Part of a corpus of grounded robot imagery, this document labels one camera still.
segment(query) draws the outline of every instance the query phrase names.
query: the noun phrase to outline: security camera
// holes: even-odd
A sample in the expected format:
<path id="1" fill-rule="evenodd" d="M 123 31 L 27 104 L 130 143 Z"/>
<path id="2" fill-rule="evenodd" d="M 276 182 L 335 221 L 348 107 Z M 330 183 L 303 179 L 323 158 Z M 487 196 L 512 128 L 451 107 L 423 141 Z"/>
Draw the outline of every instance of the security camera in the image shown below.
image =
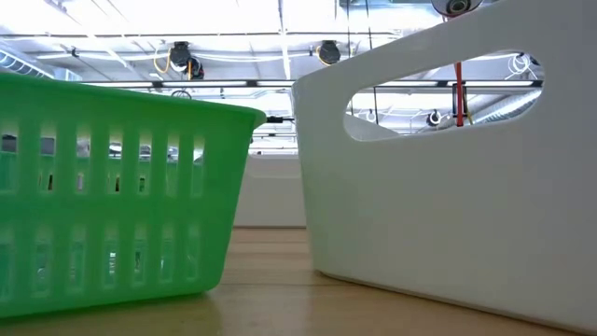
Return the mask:
<path id="1" fill-rule="evenodd" d="M 455 18 L 473 11 L 482 2 L 483 0 L 431 0 L 436 11 L 447 18 Z"/>

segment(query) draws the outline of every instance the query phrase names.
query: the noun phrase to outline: plastic basket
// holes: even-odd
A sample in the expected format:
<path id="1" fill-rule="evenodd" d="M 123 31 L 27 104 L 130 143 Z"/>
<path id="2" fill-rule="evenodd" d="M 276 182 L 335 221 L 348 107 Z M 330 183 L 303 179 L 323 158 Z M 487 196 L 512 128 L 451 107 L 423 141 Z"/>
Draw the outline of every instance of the plastic basket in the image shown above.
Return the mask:
<path id="1" fill-rule="evenodd" d="M 595 11 L 591 0 L 565 10 L 503 0 L 300 78 L 293 97 L 314 267 L 597 333 L 597 152 L 586 147 L 597 140 L 587 89 L 597 44 L 583 37 L 597 32 Z M 360 90 L 505 50 L 531 53 L 547 76 L 519 117 L 399 136 L 346 115 Z"/>
<path id="2" fill-rule="evenodd" d="M 0 130 L 17 145 L 0 153 L 0 317 L 214 287 L 264 120 L 245 107 L 1 75 Z M 53 155 L 41 154 L 42 137 L 55 139 Z"/>

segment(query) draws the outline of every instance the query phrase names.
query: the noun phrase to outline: wooden surface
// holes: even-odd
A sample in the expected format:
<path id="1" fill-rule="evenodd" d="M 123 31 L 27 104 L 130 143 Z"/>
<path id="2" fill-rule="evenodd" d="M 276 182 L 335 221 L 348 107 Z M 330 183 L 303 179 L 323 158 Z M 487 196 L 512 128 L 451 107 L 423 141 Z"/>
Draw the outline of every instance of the wooden surface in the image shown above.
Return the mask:
<path id="1" fill-rule="evenodd" d="M 206 295 L 5 321 L 0 335 L 571 334 L 334 280 L 312 270 L 305 230 L 237 229 Z"/>

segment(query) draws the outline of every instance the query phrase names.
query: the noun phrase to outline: red pole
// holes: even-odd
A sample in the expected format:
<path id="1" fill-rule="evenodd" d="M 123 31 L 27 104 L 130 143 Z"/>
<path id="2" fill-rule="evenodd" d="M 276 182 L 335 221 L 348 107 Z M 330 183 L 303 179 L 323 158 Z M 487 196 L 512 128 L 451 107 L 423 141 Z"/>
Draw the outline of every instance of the red pole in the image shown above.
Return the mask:
<path id="1" fill-rule="evenodd" d="M 456 120 L 456 126 L 465 126 L 465 118 L 463 113 L 463 64 L 457 63 L 456 65 L 456 90 L 458 92 L 458 120 Z"/>

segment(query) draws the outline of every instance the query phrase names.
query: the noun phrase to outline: white wall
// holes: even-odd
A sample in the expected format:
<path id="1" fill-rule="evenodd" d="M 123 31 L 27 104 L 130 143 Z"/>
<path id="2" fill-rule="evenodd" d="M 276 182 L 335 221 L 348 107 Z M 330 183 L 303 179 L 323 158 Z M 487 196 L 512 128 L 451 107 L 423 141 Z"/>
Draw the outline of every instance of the white wall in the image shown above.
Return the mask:
<path id="1" fill-rule="evenodd" d="M 249 156 L 234 226 L 305 226 L 298 156 Z"/>

